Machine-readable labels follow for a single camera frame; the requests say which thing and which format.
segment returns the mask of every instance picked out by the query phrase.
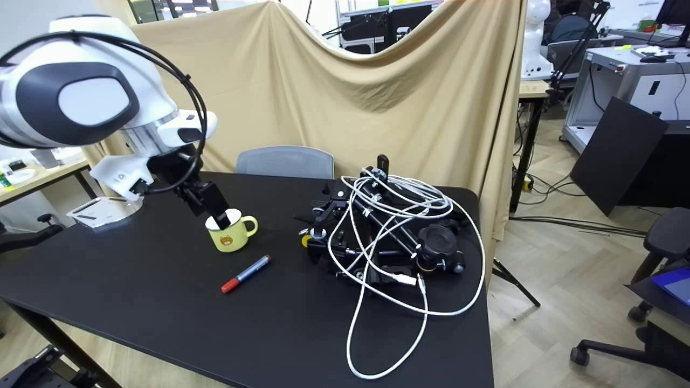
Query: pen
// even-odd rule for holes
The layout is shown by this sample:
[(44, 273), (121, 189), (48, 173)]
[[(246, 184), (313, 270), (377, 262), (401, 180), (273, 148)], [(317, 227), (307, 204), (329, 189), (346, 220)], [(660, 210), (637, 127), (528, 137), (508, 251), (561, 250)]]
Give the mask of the pen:
[(233, 288), (237, 288), (244, 280), (247, 280), (251, 273), (260, 271), (272, 258), (269, 257), (260, 257), (258, 261), (255, 261), (247, 270), (244, 270), (238, 275), (226, 280), (220, 290), (221, 293), (230, 293)]

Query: beige cloth backdrop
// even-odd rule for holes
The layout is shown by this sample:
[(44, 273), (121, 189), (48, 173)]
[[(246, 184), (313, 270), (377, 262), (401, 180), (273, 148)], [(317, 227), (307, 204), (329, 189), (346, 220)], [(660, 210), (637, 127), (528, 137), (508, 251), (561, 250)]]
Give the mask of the beige cloth backdrop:
[[(507, 220), (522, 13), (522, 0), (449, 0), (377, 56), (326, 46), (275, 2), (136, 33), (217, 114), (206, 170), (233, 170), (240, 148), (265, 144), (322, 148), (339, 173), (386, 152), (396, 175), (473, 189), (491, 245)], [(181, 86), (165, 87), (189, 108)]]

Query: table surface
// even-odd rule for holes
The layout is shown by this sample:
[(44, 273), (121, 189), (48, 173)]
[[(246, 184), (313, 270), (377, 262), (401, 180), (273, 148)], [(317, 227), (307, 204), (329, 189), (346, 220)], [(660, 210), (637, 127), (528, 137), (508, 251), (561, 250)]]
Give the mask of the table surface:
[(56, 166), (56, 168), (36, 168), (36, 175), (29, 177), (28, 180), (21, 180), (16, 184), (0, 189), (0, 204), (8, 202), (12, 198), (25, 195), (28, 192), (35, 192), (36, 187), (48, 184), (51, 180), (57, 180), (66, 175), (82, 170), (82, 168), (87, 168), (86, 160), (79, 160), (74, 163), (66, 163), (66, 166)]
[(546, 99), (547, 96), (547, 84), (537, 82), (520, 82), (520, 99)]
[[(0, 264), (0, 296), (111, 338), (145, 352), (238, 386), (353, 386), (344, 333), (357, 286), (313, 264), (299, 220), (322, 180), (206, 175), (260, 231), (235, 253), (220, 253), (202, 217), (173, 193), (151, 195), (122, 225), (73, 225), (29, 257)], [(476, 195), (449, 189), (476, 215)], [(428, 305), (451, 309), (478, 282), (478, 251), (465, 237), (465, 273), (427, 280)], [(230, 295), (220, 284), (260, 253), (272, 264)], [(364, 373), (394, 362), (419, 324), (378, 296), (366, 296), (353, 359)], [(377, 386), (493, 386), (485, 290), (462, 316), (428, 318), (416, 352)]]

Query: table leg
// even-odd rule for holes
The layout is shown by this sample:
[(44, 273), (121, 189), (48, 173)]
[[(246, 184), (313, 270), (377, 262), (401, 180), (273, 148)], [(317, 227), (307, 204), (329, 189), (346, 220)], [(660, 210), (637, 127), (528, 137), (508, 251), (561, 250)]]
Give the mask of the table leg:
[(83, 170), (77, 170), (74, 173), (74, 177), (77, 177), (77, 180), (79, 180), (79, 184), (82, 184), (82, 189), (87, 193), (87, 198), (96, 198), (96, 193), (92, 192), (92, 187), (87, 184), (87, 180), (83, 179), (83, 175), (82, 175)]
[(74, 344), (53, 321), (21, 305), (8, 303), (25, 322), (57, 347), (74, 365), (102, 388), (121, 388), (79, 344)]
[(540, 120), (540, 108), (543, 108), (543, 99), (523, 99), (523, 100), (533, 104), (533, 114), (529, 114), (529, 122), (525, 127), (525, 137), (523, 137), (522, 155), (518, 161), (518, 173), (512, 179), (511, 213), (514, 213), (518, 204), (520, 204), (520, 193), (522, 193), (525, 170), (529, 166), (534, 137), (537, 137), (537, 129), (538, 129), (538, 120)]

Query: yellow mug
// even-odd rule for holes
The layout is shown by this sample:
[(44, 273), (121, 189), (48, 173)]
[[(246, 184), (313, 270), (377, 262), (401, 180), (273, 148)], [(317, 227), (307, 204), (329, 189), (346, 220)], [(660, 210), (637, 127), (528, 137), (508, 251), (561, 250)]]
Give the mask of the yellow mug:
[(230, 225), (220, 231), (214, 217), (206, 217), (205, 225), (214, 239), (214, 245), (220, 251), (237, 251), (247, 244), (247, 239), (251, 234), (256, 234), (258, 220), (251, 215), (240, 215), (238, 208), (226, 208), (223, 213), (226, 213)]

